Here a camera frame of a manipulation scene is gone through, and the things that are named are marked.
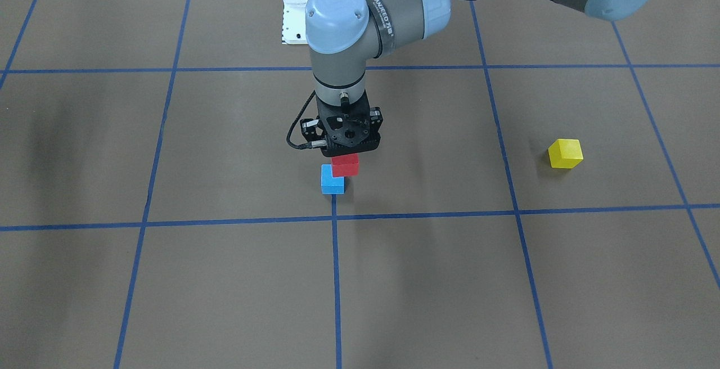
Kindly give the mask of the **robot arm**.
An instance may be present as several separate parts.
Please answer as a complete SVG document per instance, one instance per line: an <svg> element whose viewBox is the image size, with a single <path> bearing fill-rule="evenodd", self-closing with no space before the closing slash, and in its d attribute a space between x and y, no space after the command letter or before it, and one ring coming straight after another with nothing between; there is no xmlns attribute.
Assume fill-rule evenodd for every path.
<svg viewBox="0 0 720 369"><path fill-rule="evenodd" d="M452 16L452 1L307 0L305 38L315 81L309 100L317 104L317 117L296 117L291 127L299 126L304 143L291 147L319 149L328 158L377 149L383 116L368 102L367 61L442 31ZM605 21L627 18L648 2L548 1Z"/></svg>

